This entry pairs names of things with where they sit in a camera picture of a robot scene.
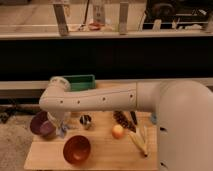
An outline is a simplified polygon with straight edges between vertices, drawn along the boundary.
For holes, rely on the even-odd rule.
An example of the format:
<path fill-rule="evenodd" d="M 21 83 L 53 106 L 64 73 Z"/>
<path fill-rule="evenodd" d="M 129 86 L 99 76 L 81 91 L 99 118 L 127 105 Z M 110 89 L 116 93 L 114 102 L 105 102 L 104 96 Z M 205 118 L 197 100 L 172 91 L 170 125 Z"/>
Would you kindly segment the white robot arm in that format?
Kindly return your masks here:
<path fill-rule="evenodd" d="M 61 118 L 70 111 L 144 111 L 157 115 L 159 171 L 213 171 L 213 91 L 193 80 L 137 81 L 73 91 L 53 77 L 41 109 Z"/>

